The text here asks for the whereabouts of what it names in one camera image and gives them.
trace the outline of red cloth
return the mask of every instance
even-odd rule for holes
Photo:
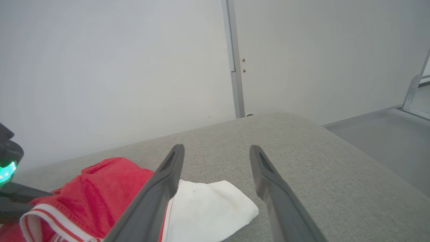
[[[52,191],[56,195],[31,201],[36,206],[21,217],[21,229],[4,225],[0,241],[100,241],[153,173],[126,158],[103,160]]]

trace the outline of white partition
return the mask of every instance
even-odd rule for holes
[[[319,124],[403,104],[430,47],[430,1],[234,0],[245,112]]]
[[[18,172],[234,118],[219,0],[0,3]]]

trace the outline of red stripe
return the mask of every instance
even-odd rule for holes
[[[33,234],[31,234],[30,227],[28,226],[28,216],[25,216],[24,223],[25,223],[25,228],[27,229],[28,234],[30,234],[31,241],[34,242]]]
[[[58,220],[54,217],[54,216],[52,216],[50,213],[48,213],[47,211],[45,211],[45,210],[42,210],[42,209],[39,209],[39,208],[35,208],[35,209],[32,209],[32,211],[39,211],[39,212],[41,212],[41,213],[44,213],[45,215],[47,215],[49,218],[51,218],[53,221],[54,221],[54,223],[58,226],[58,227],[60,227],[60,229],[61,230],[63,230],[64,232],[66,232],[66,234],[68,234],[68,235],[70,235],[70,237],[72,237],[73,239],[75,239],[75,240],[77,240],[77,241],[79,241],[79,242],[83,242],[83,240],[81,239],[81,238],[79,238],[77,235],[75,235],[74,233],[72,233],[70,230],[68,230],[66,227],[64,227],[60,222],[58,222]]]

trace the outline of white fabric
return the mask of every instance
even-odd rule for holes
[[[167,207],[162,242],[219,242],[257,215],[257,206],[230,182],[181,180]]]

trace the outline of green light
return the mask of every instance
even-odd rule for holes
[[[6,167],[0,167],[0,184],[9,181],[10,177],[16,170],[15,161],[12,161]]]

